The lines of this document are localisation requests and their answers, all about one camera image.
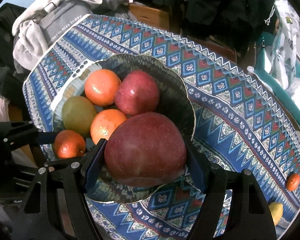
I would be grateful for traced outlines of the green-yellow mango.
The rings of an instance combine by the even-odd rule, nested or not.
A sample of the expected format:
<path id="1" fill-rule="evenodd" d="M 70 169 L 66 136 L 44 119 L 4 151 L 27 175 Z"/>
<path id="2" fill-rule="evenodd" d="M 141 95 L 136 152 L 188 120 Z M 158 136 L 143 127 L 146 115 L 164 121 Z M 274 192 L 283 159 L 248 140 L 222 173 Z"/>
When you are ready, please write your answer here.
<path id="1" fill-rule="evenodd" d="M 278 202 L 272 202 L 269 205 L 269 209 L 273 218 L 274 225 L 277 226 L 283 215 L 283 204 Z"/>

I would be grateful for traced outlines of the small orange tangerine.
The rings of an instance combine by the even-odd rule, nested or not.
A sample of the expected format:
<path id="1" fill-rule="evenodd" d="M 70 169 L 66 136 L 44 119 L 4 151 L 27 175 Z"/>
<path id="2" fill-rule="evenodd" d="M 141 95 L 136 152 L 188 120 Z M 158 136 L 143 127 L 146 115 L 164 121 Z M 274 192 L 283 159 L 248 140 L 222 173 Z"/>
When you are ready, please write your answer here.
<path id="1" fill-rule="evenodd" d="M 286 189 L 288 191 L 294 191 L 297 189 L 299 184 L 300 184 L 300 175 L 297 173 L 293 173 L 287 179 Z"/>

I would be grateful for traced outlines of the yellow pear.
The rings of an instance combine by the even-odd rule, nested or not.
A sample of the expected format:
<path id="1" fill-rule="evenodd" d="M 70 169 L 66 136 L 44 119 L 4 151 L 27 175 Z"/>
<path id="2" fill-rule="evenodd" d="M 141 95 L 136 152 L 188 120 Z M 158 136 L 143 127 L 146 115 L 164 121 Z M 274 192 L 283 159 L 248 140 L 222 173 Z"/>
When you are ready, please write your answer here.
<path id="1" fill-rule="evenodd" d="M 90 135 L 90 126 L 97 114 L 95 106 L 83 96 L 69 98 L 62 107 L 64 127 L 83 137 Z"/>

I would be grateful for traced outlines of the large orange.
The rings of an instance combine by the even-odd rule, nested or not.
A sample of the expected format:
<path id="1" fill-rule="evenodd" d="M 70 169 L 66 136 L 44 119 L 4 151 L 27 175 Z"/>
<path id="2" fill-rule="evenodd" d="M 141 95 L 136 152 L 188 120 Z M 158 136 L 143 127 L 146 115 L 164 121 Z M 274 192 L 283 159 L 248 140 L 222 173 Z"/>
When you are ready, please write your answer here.
<path id="1" fill-rule="evenodd" d="M 90 126 L 91 139 L 96 145 L 101 139 L 108 140 L 127 117 L 117 109 L 106 109 L 98 113 Z"/>

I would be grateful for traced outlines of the large red apple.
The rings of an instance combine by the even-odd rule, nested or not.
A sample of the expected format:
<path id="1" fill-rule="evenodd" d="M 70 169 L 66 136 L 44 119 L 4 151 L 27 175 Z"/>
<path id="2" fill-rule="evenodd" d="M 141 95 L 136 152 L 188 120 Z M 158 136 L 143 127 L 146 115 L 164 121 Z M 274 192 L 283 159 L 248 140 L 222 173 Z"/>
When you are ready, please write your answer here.
<path id="1" fill-rule="evenodd" d="M 153 187 L 170 183 L 183 173 L 186 147 L 169 118 L 148 112 L 129 118 L 115 129 L 104 158 L 108 173 L 121 184 Z"/>

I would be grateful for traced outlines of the small red apple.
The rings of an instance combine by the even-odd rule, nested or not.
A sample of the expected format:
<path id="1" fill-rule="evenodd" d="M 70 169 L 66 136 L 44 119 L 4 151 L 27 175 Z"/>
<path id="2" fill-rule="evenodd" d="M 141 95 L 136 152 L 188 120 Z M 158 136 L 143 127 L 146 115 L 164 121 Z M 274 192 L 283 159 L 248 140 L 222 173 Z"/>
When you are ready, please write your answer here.
<path id="1" fill-rule="evenodd" d="M 135 116 L 155 111 L 160 98 L 156 81 L 141 70 L 130 72 L 115 94 L 115 105 L 125 115 Z"/>

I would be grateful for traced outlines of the blue patterned tablecloth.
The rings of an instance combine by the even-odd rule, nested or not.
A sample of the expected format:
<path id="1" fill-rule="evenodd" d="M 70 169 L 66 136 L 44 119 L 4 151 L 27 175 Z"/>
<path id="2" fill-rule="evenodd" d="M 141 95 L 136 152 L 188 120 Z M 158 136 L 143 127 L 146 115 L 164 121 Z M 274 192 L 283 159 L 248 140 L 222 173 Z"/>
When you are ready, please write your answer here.
<path id="1" fill-rule="evenodd" d="M 57 103 L 71 81 L 113 55 L 136 56 L 175 72 L 192 102 L 172 108 L 175 121 L 194 135 L 197 150 L 230 171 L 249 169 L 266 200 L 283 205 L 275 227 L 282 239 L 300 214 L 300 141 L 284 109 L 258 81 L 234 63 L 184 37 L 121 18 L 90 15 L 45 53 L 23 84 L 34 124 L 45 132 L 61 127 Z"/>

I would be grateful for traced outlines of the grey clothes pile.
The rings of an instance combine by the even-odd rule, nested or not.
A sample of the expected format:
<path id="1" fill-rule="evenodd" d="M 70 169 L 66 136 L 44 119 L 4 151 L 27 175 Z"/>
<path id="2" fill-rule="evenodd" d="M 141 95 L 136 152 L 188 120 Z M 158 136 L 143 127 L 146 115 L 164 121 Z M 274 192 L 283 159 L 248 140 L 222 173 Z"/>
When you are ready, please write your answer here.
<path id="1" fill-rule="evenodd" d="M 45 52 L 87 14 L 136 17 L 127 0 L 35 0 L 13 23 L 13 61 L 18 74 L 31 71 Z"/>

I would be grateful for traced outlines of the dark scalloped fruit bowl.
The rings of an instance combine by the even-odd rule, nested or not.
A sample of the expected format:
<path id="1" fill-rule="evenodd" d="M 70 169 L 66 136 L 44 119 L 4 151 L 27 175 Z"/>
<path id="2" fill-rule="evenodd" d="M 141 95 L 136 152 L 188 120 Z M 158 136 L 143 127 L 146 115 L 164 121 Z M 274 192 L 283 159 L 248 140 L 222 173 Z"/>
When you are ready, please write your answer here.
<path id="1" fill-rule="evenodd" d="M 155 111 L 130 117 L 110 136 L 86 182 L 89 199 L 134 203 L 183 174 L 185 163 L 177 159 L 177 152 L 185 148 L 185 139 L 193 138 L 196 117 L 179 69 L 167 68 L 148 55 L 117 54 L 86 64 L 66 90 L 82 95 L 83 83 L 102 69 L 113 71 L 121 80 L 143 71 L 153 77 L 160 92 Z"/>

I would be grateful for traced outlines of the teal cardboard box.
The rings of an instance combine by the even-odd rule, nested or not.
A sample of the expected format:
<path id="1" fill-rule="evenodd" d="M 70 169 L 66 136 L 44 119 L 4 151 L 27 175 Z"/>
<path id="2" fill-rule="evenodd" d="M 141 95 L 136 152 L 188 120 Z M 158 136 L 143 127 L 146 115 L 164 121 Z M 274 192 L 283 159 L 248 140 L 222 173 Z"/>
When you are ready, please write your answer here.
<path id="1" fill-rule="evenodd" d="M 281 103 L 285 113 L 290 114 L 290 120 L 294 120 L 300 128 L 300 109 L 282 87 L 276 77 L 276 69 L 272 69 L 272 46 L 275 36 L 268 32 L 262 32 L 256 41 L 256 63 L 254 72 L 258 78 L 267 85 L 277 101 Z"/>

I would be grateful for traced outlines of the white printed plastic bag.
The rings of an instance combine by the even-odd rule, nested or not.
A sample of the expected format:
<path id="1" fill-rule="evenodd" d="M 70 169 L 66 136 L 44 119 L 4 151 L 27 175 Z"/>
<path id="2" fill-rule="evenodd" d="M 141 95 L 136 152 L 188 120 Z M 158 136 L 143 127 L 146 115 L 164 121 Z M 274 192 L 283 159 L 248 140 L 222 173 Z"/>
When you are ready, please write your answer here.
<path id="1" fill-rule="evenodd" d="M 297 37 L 300 30 L 300 17 L 288 0 L 274 0 L 269 17 L 277 16 L 279 25 L 272 46 L 272 69 L 286 90 L 294 77 L 300 78 L 300 62 L 297 60 Z"/>

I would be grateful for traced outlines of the brown cardboard box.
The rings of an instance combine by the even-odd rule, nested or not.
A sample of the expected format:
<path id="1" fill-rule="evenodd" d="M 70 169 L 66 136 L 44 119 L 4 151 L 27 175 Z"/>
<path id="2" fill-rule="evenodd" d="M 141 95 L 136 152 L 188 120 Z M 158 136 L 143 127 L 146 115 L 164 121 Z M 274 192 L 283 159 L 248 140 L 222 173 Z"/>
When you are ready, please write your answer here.
<path id="1" fill-rule="evenodd" d="M 170 16 L 168 12 L 134 3 L 130 3 L 128 7 L 138 21 L 159 29 L 170 30 Z"/>

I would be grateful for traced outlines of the black hanging jacket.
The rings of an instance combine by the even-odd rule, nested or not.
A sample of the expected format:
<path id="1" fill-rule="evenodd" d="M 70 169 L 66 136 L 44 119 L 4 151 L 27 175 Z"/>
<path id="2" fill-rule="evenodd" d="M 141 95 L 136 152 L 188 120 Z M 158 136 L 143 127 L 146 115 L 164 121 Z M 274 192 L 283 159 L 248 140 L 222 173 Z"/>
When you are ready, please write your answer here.
<path id="1" fill-rule="evenodd" d="M 266 28 L 274 0 L 153 0 L 172 9 L 186 36 L 217 42 L 245 55 Z"/>

